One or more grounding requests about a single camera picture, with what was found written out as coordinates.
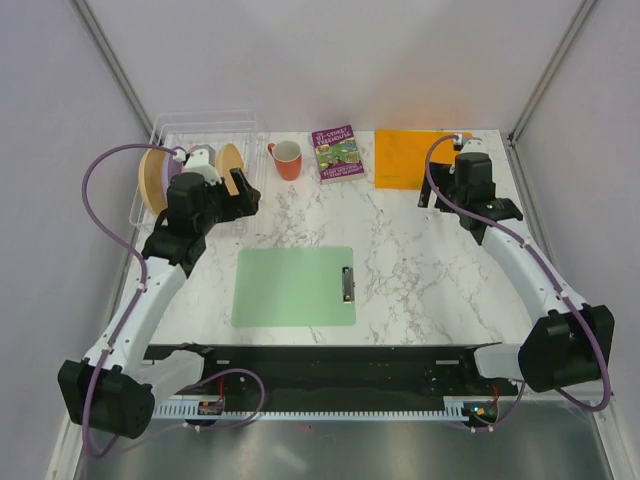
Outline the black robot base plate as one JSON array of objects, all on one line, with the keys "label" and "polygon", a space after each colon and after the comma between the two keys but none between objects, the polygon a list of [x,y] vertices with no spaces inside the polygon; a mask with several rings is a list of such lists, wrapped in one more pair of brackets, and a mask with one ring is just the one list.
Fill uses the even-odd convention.
[{"label": "black robot base plate", "polygon": [[195,346],[205,377],[233,410],[431,410],[451,397],[516,395],[505,379],[484,379],[469,346]]}]

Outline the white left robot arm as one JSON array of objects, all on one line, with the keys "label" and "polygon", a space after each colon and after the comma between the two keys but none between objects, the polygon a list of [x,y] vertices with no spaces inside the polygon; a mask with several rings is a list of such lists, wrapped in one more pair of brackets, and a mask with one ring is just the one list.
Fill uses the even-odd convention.
[{"label": "white left robot arm", "polygon": [[166,309],[205,252],[209,231],[258,211],[259,191],[241,169],[231,169],[230,175],[236,194],[224,182],[212,184],[196,172],[172,178],[168,206],[139,253],[141,279],[130,303],[82,360],[67,360],[60,368],[65,405],[84,433],[136,439],[157,405],[184,389],[208,393],[218,385],[218,367],[198,347],[181,345],[153,365],[143,360]]}]

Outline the yellow plate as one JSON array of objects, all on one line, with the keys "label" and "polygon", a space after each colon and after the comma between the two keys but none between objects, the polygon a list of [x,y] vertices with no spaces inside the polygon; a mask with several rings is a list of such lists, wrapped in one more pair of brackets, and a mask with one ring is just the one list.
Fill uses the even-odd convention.
[{"label": "yellow plate", "polygon": [[225,180],[225,185],[231,196],[238,194],[238,189],[234,183],[231,175],[231,170],[239,168],[242,172],[244,170],[244,162],[240,151],[233,143],[224,145],[216,155],[215,168],[219,175]]}]

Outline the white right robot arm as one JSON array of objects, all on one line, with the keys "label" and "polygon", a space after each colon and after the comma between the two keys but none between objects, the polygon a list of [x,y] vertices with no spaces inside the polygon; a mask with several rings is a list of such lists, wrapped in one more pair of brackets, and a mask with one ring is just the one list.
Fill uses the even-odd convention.
[{"label": "white right robot arm", "polygon": [[520,344],[477,347],[458,368],[458,381],[477,394],[494,378],[520,381],[533,391],[563,396],[573,386],[600,381],[612,395],[608,371],[615,320],[604,305],[592,306],[570,287],[543,255],[524,216],[496,194],[492,161],[480,151],[461,152],[452,165],[425,161],[418,205],[458,216],[459,224],[500,266],[532,320]]}]

